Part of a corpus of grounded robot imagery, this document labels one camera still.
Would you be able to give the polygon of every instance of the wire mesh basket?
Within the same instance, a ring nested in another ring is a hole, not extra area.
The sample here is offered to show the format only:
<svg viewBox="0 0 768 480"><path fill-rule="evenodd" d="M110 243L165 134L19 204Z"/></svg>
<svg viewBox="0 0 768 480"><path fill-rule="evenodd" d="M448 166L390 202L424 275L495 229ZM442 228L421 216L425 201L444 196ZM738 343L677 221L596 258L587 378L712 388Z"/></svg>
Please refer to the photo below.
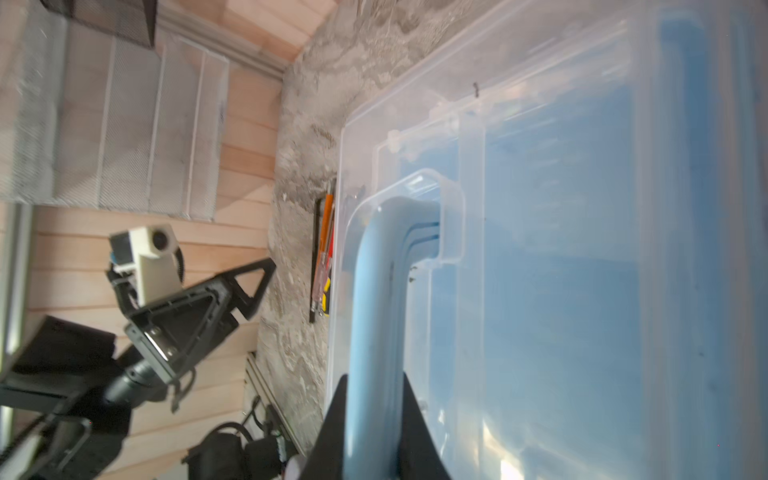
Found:
<svg viewBox="0 0 768 480"><path fill-rule="evenodd" d="M26 6L0 84L0 200L212 220L228 60L162 31L148 50Z"/></svg>

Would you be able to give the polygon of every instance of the clear plastic storage box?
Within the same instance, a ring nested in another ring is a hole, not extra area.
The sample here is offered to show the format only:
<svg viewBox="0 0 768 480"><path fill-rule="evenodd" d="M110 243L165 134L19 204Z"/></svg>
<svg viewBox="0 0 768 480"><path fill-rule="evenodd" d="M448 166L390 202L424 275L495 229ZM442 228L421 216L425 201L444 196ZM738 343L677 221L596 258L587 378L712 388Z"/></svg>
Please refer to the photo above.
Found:
<svg viewBox="0 0 768 480"><path fill-rule="evenodd" d="M327 399L404 369L454 480L768 478L767 69L759 0L456 35L344 129Z"/></svg>

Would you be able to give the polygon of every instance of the metal mesh panel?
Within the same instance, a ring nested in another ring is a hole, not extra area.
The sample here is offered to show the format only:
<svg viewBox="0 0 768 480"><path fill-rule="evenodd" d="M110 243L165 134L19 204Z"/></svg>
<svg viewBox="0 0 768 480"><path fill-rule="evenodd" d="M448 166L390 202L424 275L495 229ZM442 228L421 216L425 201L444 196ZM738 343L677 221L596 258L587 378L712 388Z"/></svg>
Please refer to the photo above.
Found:
<svg viewBox="0 0 768 480"><path fill-rule="evenodd" d="M212 220L228 61L163 32L157 51L74 23L52 41L67 22L29 8L0 88L0 200Z"/></svg>
<svg viewBox="0 0 768 480"><path fill-rule="evenodd" d="M114 44L98 206L144 210L160 59L126 41Z"/></svg>
<svg viewBox="0 0 768 480"><path fill-rule="evenodd" d="M204 62L191 185L187 192L187 214L194 218L211 218L216 213L221 136L227 111L229 65L210 55L206 55Z"/></svg>
<svg viewBox="0 0 768 480"><path fill-rule="evenodd" d="M41 0L51 12L124 40L154 46L157 0Z"/></svg>

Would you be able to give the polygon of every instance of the light blue pipe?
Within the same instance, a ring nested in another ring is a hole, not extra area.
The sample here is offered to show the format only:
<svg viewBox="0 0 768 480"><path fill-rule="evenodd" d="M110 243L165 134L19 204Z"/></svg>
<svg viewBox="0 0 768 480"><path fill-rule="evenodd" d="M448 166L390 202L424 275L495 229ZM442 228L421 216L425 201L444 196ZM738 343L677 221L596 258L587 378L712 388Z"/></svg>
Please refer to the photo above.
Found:
<svg viewBox="0 0 768 480"><path fill-rule="evenodd" d="M411 265L439 251L440 205L394 197L362 235L353 286L344 480L397 477Z"/></svg>

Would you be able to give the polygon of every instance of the black bracket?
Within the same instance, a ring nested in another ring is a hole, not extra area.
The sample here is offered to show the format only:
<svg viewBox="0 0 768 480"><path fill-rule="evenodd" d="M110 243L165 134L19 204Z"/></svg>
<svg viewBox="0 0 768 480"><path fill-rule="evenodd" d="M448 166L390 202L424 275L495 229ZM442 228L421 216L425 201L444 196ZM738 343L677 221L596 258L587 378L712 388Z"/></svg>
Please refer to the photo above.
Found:
<svg viewBox="0 0 768 480"><path fill-rule="evenodd" d="M320 427L312 454L299 480L342 480L347 376L333 393L328 414ZM401 480L451 480L429 435L419 403L405 376L402 389L402 436L398 450Z"/></svg>
<svg viewBox="0 0 768 480"><path fill-rule="evenodd" d="M118 305L128 319L125 332L157 376L171 383L189 372L237 327L232 311L250 320L275 272L270 258L227 270L149 305L135 309L125 282L108 271ZM243 291L237 277L263 271L253 295Z"/></svg>

